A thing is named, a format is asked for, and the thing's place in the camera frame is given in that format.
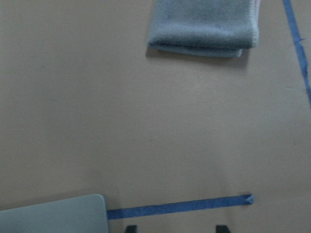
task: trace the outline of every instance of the blue painter's tape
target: blue painter's tape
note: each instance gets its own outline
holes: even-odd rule
[[[306,91],[307,91],[307,95],[309,98],[309,104],[311,107],[311,88],[310,88],[309,79],[308,79],[308,61],[307,61],[303,46],[301,44],[301,41],[303,39],[300,37],[300,33],[299,33],[299,29],[298,29],[297,22],[295,19],[295,14],[293,11],[291,0],[283,0],[283,3],[284,3],[285,12],[287,15],[288,24],[292,32],[292,36],[293,36],[293,40],[294,40],[294,44],[296,48],[296,53],[297,53],[299,64],[300,64],[301,73],[304,78]]]
[[[241,195],[226,198],[215,198],[206,200],[192,200],[178,203],[170,203],[163,205],[149,205],[134,208],[125,208],[118,210],[108,210],[108,220],[127,218],[127,217],[140,217],[149,215],[162,215],[176,212],[214,209],[220,207],[229,207],[237,205],[250,205],[254,202],[253,195]]]

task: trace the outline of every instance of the gray surface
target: gray surface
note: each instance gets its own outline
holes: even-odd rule
[[[110,221],[112,233],[309,233],[311,111],[281,1],[239,59],[146,51],[151,0],[0,0],[0,209],[90,193],[120,208],[255,204]],[[294,4],[311,57],[310,4]]]
[[[1,233],[108,233],[98,194],[0,211]]]

